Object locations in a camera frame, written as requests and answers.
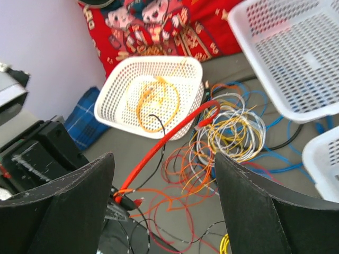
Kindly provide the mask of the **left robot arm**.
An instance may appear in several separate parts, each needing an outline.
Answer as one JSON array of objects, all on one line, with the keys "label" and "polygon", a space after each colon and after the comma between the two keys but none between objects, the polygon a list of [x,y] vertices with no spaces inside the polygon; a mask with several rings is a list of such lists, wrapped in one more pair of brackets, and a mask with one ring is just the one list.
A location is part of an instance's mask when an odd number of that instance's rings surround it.
[{"label": "left robot arm", "polygon": [[114,200],[114,170],[112,153],[89,161],[60,122],[37,122],[1,148],[1,185],[12,194],[1,203],[1,226],[47,215],[127,221],[135,204]]}]

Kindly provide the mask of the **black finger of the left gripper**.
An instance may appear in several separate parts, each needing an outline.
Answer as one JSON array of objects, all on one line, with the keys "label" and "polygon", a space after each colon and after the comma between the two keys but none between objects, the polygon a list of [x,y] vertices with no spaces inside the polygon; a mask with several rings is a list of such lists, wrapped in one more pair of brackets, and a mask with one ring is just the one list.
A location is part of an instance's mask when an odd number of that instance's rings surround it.
[{"label": "black finger of the left gripper", "polygon": [[130,211],[137,208],[134,201],[124,196],[120,203],[117,203],[114,199],[114,194],[118,191],[114,186],[111,187],[108,204],[105,212],[106,220],[115,220],[120,222],[127,222],[130,219]]}]

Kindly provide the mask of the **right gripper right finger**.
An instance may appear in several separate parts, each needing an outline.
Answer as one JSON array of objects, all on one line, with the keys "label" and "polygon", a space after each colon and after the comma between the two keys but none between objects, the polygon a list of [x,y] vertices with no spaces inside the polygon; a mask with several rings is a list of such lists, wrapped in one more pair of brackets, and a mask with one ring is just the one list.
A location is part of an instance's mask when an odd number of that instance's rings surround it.
[{"label": "right gripper right finger", "polygon": [[338,253],[338,203],[311,197],[217,153],[232,253]]}]

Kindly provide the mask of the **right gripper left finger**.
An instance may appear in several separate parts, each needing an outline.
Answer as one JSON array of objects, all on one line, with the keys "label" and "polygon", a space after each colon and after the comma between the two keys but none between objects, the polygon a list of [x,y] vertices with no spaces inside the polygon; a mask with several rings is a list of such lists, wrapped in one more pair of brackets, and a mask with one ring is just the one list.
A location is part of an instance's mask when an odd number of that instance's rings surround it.
[{"label": "right gripper left finger", "polygon": [[1,201],[1,253],[96,253],[114,167],[109,152]]}]

